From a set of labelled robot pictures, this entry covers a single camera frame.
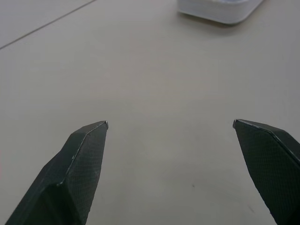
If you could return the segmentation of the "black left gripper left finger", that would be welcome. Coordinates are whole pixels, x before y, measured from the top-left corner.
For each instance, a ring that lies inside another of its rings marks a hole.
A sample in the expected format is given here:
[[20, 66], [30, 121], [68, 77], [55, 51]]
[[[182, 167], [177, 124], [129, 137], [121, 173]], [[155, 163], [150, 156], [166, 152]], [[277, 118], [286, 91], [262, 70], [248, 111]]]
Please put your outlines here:
[[98, 186], [107, 121], [73, 132], [41, 169], [8, 225], [84, 225]]

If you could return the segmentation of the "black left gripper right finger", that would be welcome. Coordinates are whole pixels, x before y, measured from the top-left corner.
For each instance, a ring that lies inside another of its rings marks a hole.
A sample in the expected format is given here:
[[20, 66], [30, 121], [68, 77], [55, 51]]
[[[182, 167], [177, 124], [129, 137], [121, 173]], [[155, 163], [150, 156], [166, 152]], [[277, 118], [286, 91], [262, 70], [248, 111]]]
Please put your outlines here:
[[249, 175], [278, 225], [300, 223], [300, 144], [267, 124], [233, 122]]

